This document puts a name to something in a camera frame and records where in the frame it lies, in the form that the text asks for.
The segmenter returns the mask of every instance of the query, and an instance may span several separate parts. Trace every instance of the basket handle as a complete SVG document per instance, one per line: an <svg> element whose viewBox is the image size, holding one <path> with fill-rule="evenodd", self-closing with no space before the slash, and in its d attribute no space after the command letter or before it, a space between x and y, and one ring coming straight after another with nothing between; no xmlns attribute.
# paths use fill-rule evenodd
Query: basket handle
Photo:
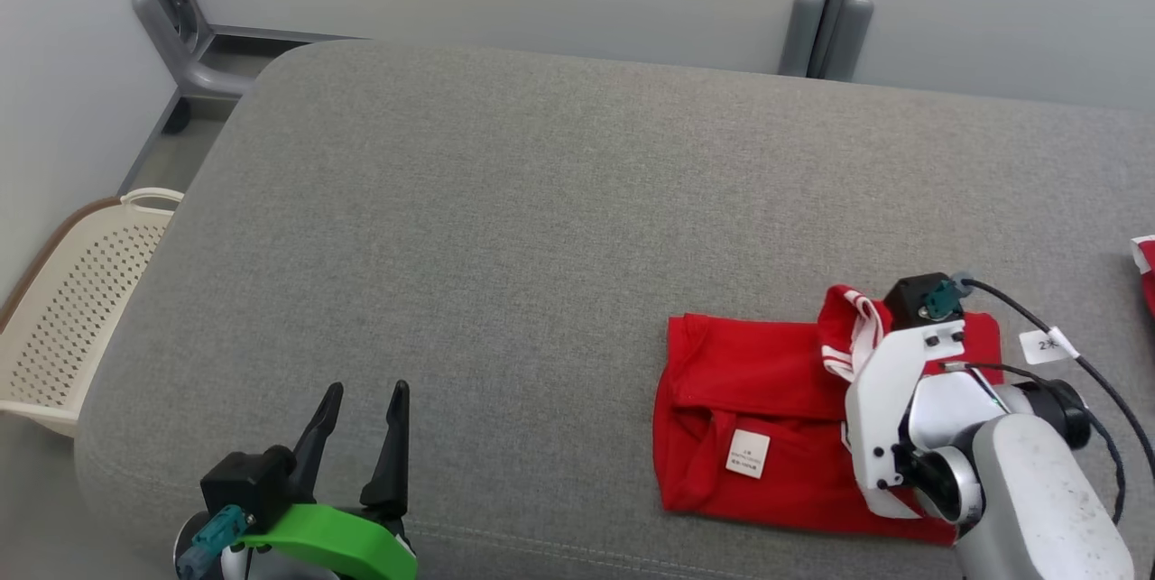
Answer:
<svg viewBox="0 0 1155 580"><path fill-rule="evenodd" d="M164 187L141 187L121 196L120 202L125 206L134 206L141 213L152 213L154 215L172 214L171 210L157 210L156 208L149 208L136 203L136 201L140 201L141 199L164 199L166 201L176 201L177 203L180 203L184 201L185 194Z"/></svg>

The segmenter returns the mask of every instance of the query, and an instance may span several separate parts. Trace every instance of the red shirt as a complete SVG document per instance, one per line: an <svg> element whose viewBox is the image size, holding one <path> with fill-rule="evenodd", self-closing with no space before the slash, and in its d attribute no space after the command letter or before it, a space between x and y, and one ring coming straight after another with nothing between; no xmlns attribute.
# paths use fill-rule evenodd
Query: red shirt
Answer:
<svg viewBox="0 0 1155 580"><path fill-rule="evenodd" d="M842 285L829 289L817 324L671 318L654 407L654 468L663 507L785 528L953 543L955 528L945 521L873 514L842 444L852 360L865 360L889 322L880 302ZM966 352L957 360L1000 363L993 318L967 314L964 329ZM927 374L938 372L937 362L927 365ZM988 378L1001 382L1001 375ZM735 429L770 438L760 478L725 469ZM893 493L923 514L912 491Z"/></svg>
<svg viewBox="0 0 1155 580"><path fill-rule="evenodd" d="M1152 262L1155 262L1155 236L1131 239L1131 255L1139 267L1147 310L1155 317L1155 270L1152 270Z"/></svg>

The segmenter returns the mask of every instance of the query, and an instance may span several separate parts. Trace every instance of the floor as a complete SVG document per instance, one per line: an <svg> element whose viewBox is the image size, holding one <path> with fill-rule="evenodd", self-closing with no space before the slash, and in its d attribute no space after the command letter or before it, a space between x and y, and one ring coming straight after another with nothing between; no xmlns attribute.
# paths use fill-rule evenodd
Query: floor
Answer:
<svg viewBox="0 0 1155 580"><path fill-rule="evenodd" d="M296 45L218 37L202 61L255 76L277 54ZM182 132L157 136L146 146L146 157L131 188L188 189L229 118L232 103L192 101L191 107L192 119ZM164 560L143 556L116 540L99 516L84 506L73 469L72 439L24 418L0 414L0 578L174 577Z"/></svg>

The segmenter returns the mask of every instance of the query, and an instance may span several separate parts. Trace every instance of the white stripe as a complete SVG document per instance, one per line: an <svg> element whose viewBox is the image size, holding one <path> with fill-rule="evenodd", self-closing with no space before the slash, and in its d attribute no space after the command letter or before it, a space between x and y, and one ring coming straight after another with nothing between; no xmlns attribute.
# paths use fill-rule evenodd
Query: white stripe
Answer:
<svg viewBox="0 0 1155 580"><path fill-rule="evenodd" d="M865 302L866 305L865 307L866 317L870 318L871 324L873 324L874 326L874 348L878 348L878 344L882 342L882 336L884 336L882 317L879 315L878 307L875 307L874 304L871 303L870 298L863 297L863 300Z"/></svg>
<svg viewBox="0 0 1155 580"><path fill-rule="evenodd" d="M849 352L843 352L842 350L835 350L829 345L822 345L822 356L828 359L841 359L842 362L850 363L854 359L850 358Z"/></svg>
<svg viewBox="0 0 1155 580"><path fill-rule="evenodd" d="M849 363L839 359L822 359L822 367L830 374L836 374L847 381L855 380L855 370Z"/></svg>

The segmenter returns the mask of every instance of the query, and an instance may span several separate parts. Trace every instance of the white clothing label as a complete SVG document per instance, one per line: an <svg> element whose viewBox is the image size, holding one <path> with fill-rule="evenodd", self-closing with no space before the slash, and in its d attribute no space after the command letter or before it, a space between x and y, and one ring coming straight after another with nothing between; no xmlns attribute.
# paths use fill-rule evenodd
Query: white clothing label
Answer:
<svg viewBox="0 0 1155 580"><path fill-rule="evenodd" d="M1022 345L1022 356L1027 363L1037 366L1068 358L1061 341L1044 333L1041 329L1024 332L1019 335L1019 343Z"/></svg>
<svg viewBox="0 0 1155 580"><path fill-rule="evenodd" d="M730 455L725 468L753 478L762 477L762 463L766 452L770 448L770 437L735 429L733 440L730 440Z"/></svg>

